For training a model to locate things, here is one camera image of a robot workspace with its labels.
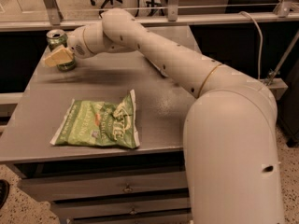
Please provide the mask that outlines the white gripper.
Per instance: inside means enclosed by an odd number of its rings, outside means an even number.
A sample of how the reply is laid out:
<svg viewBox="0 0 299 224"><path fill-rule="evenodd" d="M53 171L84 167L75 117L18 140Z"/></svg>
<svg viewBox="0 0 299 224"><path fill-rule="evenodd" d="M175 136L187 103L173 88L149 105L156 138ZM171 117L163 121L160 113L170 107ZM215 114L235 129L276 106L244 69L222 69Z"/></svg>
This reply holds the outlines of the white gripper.
<svg viewBox="0 0 299 224"><path fill-rule="evenodd" d="M102 22L81 26L70 32L66 48L60 45L47 54L44 63L48 67L71 63L74 55L81 59L90 58L107 51L107 37L103 32Z"/></svg>

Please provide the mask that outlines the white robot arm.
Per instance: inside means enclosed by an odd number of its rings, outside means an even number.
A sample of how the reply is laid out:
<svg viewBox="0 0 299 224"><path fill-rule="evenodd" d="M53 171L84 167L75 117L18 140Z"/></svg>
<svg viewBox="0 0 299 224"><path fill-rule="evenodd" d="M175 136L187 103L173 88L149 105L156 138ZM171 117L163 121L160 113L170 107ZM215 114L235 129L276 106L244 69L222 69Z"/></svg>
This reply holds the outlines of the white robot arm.
<svg viewBox="0 0 299 224"><path fill-rule="evenodd" d="M141 52L196 99L183 131L193 223L285 224L272 92L255 78L151 32L120 8L74 30L45 63L120 47Z"/></svg>

